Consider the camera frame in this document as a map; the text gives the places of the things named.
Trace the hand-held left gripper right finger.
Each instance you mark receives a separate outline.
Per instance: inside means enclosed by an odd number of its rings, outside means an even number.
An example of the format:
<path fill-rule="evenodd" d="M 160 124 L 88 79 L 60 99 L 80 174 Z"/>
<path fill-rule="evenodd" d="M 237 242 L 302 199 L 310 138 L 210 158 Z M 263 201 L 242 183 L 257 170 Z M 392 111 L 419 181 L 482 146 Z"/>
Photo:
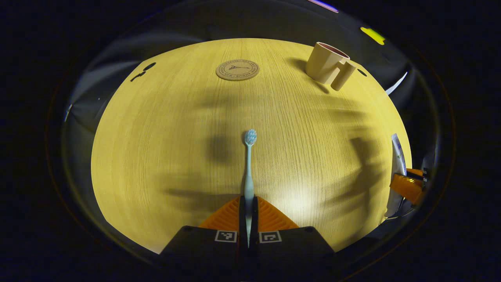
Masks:
<path fill-rule="evenodd" d="M 249 257 L 254 280 L 327 280 L 335 252 L 315 227 L 299 227 L 262 197 L 253 200 Z"/>

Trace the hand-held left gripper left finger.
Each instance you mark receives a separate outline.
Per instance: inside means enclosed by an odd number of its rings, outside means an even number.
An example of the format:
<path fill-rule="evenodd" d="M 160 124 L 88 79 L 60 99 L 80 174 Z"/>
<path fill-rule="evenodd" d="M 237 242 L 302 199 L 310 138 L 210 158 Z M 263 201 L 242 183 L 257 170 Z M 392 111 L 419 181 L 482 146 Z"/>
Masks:
<path fill-rule="evenodd" d="M 182 226 L 162 250 L 170 280 L 238 280 L 245 232 L 245 200 L 238 196 L 197 226 Z"/>

